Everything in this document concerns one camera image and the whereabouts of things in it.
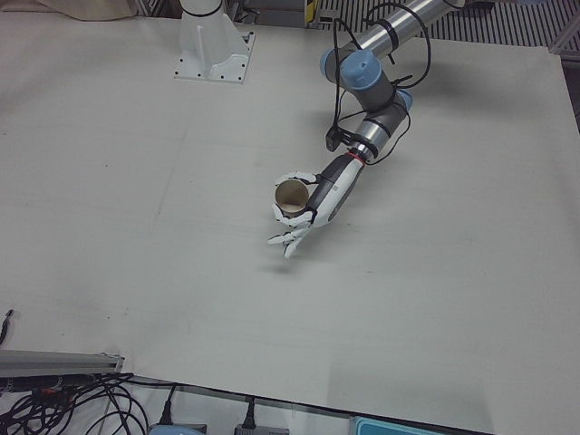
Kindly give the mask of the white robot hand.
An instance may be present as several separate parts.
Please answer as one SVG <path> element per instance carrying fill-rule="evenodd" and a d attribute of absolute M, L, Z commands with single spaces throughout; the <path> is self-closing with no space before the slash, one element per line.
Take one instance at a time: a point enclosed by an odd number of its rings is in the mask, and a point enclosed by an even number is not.
<path fill-rule="evenodd" d="M 294 171 L 280 177 L 275 182 L 275 202 L 272 209 L 275 220 L 290 227 L 290 230 L 270 237 L 267 244 L 282 245 L 285 248 L 284 258 L 291 257 L 311 230 L 326 226 L 333 220 L 364 167 L 363 159 L 346 152 L 333 159 L 318 174 Z M 306 200 L 293 204 L 295 209 L 290 212 L 284 209 L 284 201 L 277 197 L 278 190 L 288 183 L 298 183 L 299 190 L 306 194 L 308 186 L 316 185 Z"/>

